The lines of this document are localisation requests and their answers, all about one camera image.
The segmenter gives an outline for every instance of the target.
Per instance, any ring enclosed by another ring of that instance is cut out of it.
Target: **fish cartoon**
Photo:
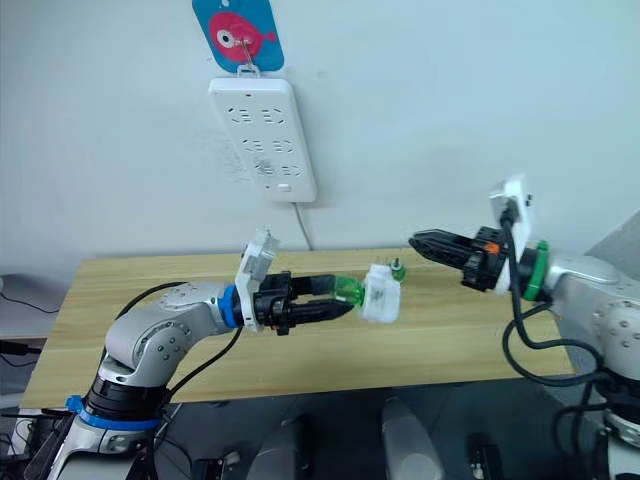
[[[275,32],[262,34],[246,18],[230,12],[216,13],[211,17],[209,35],[220,53],[236,63],[247,61],[243,42],[251,58],[255,58],[265,39],[276,41]]]

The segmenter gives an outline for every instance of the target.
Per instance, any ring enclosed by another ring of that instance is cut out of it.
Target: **white wall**
[[[214,128],[220,75],[188,0],[1,0],[3,270],[67,284],[83,258],[303,248]],[[320,198],[318,248],[472,234],[526,171],[536,232],[584,251],[638,208],[640,3],[272,0]]]

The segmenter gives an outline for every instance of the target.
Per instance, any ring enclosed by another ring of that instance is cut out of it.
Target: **blue ring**
[[[222,319],[227,327],[236,328],[236,320],[233,318],[233,292],[235,292],[236,286],[229,285],[222,295],[222,298],[218,299],[218,308],[222,313]]]
[[[105,430],[124,430],[124,431],[139,431],[139,430],[151,430],[160,425],[161,420],[159,418],[153,420],[142,420],[139,422],[125,422],[118,420],[107,420],[106,418],[96,417],[87,413],[86,410],[78,412],[78,416],[84,421],[84,423],[91,425],[92,427],[104,428]]]
[[[127,422],[96,417],[84,409],[82,397],[80,395],[71,395],[67,398],[67,409],[71,412],[76,412],[84,423],[91,425],[92,427],[104,428],[105,430],[123,430],[127,432],[150,430],[161,423],[161,419],[159,418],[142,420],[139,422]]]

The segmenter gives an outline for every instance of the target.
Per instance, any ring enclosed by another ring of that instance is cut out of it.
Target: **green ring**
[[[536,247],[538,250],[538,256],[536,257],[536,263],[533,265],[533,273],[529,279],[527,289],[524,291],[522,298],[533,302],[540,292],[542,282],[544,281],[545,273],[547,272],[547,262],[549,261],[549,244],[542,240]]]

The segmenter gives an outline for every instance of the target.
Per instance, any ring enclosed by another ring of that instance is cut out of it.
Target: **electrical outlet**
[[[209,97],[263,198],[315,200],[315,179],[289,82],[214,78]]]

